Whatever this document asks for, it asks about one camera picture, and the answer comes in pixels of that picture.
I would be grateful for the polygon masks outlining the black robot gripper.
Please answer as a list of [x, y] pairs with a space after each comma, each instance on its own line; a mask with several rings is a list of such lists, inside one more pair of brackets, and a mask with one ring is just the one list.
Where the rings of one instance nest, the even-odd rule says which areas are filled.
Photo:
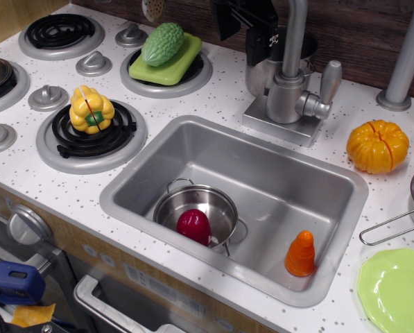
[[278, 15], [271, 1], [210, 1], [210, 8], [220, 41], [246, 25], [247, 65], [256, 66], [270, 57], [278, 43]]

